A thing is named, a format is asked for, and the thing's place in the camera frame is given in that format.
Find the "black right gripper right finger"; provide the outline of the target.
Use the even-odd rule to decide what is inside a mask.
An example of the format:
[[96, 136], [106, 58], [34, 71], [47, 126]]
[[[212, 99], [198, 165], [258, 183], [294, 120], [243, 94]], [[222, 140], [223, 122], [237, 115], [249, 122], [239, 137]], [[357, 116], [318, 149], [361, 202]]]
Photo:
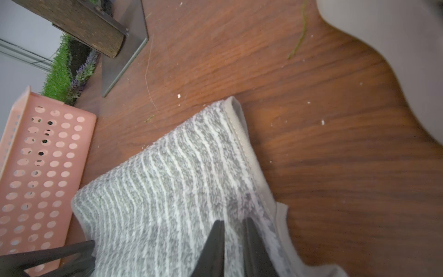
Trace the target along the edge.
[[243, 264], [246, 277], [278, 277], [252, 218], [243, 220]]

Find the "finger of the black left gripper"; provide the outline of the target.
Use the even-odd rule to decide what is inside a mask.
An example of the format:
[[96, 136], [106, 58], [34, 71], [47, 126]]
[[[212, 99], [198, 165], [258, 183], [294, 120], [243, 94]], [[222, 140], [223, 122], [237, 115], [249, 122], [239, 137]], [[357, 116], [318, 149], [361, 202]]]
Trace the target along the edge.
[[78, 258], [88, 258], [92, 256], [94, 248], [95, 241], [90, 240], [60, 248], [4, 255], [1, 256], [1, 273], [23, 274], [27, 269], [74, 254], [78, 254], [78, 257], [71, 261], [77, 260]]
[[78, 258], [70, 263], [48, 272], [42, 277], [90, 277], [95, 270], [95, 257]]

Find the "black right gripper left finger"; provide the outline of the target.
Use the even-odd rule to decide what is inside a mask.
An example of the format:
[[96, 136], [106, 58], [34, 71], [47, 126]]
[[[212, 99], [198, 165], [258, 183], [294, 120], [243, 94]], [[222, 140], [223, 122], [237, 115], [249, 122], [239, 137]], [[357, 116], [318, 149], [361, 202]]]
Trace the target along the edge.
[[216, 220], [191, 277], [224, 276], [224, 232], [224, 222]]

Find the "grey striped dishcloth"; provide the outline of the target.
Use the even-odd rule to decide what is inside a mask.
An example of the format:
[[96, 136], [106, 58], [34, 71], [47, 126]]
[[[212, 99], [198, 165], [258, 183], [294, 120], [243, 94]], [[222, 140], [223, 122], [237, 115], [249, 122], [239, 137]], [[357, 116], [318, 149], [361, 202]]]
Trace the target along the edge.
[[188, 277], [217, 220], [225, 226], [224, 274], [244, 275], [243, 220], [252, 218], [281, 277], [343, 277], [309, 266], [287, 227], [251, 146], [241, 104], [206, 107], [80, 189], [72, 209], [95, 242], [95, 277]]

